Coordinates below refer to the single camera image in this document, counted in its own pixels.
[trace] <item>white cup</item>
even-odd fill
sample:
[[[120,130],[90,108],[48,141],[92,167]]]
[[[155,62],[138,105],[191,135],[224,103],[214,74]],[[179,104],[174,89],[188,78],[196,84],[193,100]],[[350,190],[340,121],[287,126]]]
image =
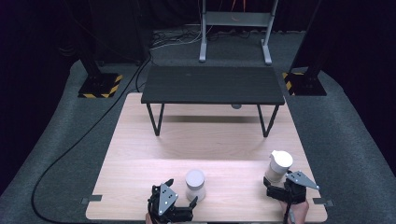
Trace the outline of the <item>white cup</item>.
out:
[[[286,151],[276,151],[271,153],[271,162],[265,172],[265,177],[271,183],[278,183],[293,165],[293,157]]]
[[[186,174],[187,198],[192,201],[198,196],[200,202],[205,197],[205,175],[201,170],[190,170]]]

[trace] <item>yellow and black hazard tape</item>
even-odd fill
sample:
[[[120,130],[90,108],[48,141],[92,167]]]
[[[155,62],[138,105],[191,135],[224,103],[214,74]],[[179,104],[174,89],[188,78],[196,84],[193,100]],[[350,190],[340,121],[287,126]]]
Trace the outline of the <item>yellow and black hazard tape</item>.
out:
[[[294,75],[303,75],[304,73],[293,73]],[[293,85],[290,81],[289,73],[282,74],[283,79],[285,80],[286,88],[288,89],[289,95],[295,95]]]
[[[90,93],[80,93],[78,97],[82,98],[109,98],[113,97],[116,94],[117,89],[119,88],[120,82],[122,80],[122,75],[117,76],[114,81],[114,85],[109,92],[90,92]]]

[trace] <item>light wood tabletop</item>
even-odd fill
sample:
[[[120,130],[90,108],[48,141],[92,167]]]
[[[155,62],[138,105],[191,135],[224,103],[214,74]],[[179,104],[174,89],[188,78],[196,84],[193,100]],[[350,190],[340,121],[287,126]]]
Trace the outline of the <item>light wood tabletop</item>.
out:
[[[205,198],[193,209],[196,222],[279,222],[283,214],[277,200],[266,196],[262,183],[273,150],[293,157],[292,171],[315,181],[287,105],[279,108],[267,138],[256,105],[165,105],[161,136],[152,129],[141,93],[127,96],[110,142],[86,216],[101,220],[144,220],[151,187],[173,178],[176,206],[188,206],[186,173],[205,174]],[[152,105],[160,114],[161,105]],[[262,105],[264,120],[274,107]],[[307,188],[307,222],[323,222],[327,213]]]

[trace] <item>gray floor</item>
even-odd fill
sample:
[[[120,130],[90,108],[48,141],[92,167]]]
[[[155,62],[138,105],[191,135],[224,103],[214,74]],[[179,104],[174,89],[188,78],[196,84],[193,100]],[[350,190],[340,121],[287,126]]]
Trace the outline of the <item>gray floor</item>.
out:
[[[281,74],[289,70],[303,36],[273,34],[269,46],[272,66],[321,187],[320,193],[335,202],[335,207],[328,208],[326,223],[396,223],[395,177],[343,89],[322,73],[319,79],[327,96],[287,94]],[[234,36],[210,41],[206,63],[198,63],[199,42],[154,49],[152,62],[142,71],[138,85],[145,82],[149,68],[155,64],[265,66],[259,45],[261,37],[252,34],[247,39]],[[87,205],[81,199],[92,194],[126,92],[135,89],[134,79],[130,80],[137,67],[109,64],[101,70],[123,75],[116,95],[109,99],[77,98],[86,72],[80,62],[74,64],[50,124],[1,196],[0,223],[48,223],[35,214],[31,195],[39,177],[52,164],[36,189],[36,210],[58,222],[90,222],[85,218]]]

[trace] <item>black table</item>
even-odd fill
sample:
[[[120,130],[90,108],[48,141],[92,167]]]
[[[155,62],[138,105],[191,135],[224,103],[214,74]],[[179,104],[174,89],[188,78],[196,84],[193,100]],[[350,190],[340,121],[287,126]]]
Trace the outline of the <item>black table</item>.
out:
[[[257,105],[262,133],[267,137],[285,99],[272,67],[154,66],[148,73],[141,103],[148,107],[157,136],[165,104]],[[162,105],[158,126],[150,104]],[[267,130],[260,105],[275,106]]]

